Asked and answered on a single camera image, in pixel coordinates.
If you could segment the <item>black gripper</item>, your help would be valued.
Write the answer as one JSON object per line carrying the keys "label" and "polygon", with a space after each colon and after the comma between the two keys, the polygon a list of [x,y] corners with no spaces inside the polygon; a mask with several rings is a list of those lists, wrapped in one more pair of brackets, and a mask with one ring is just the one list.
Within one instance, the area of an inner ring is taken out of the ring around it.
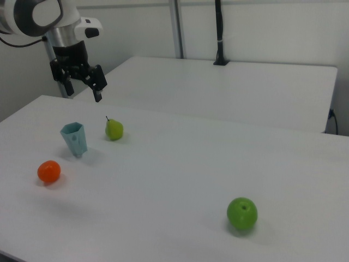
{"label": "black gripper", "polygon": [[68,97],[74,94],[74,88],[70,81],[68,69],[81,71],[81,78],[93,92],[94,99],[98,103],[102,100],[102,91],[107,86],[107,81],[101,65],[88,67],[88,55],[84,41],[65,47],[53,47],[55,59],[50,62],[53,79],[60,82]]}

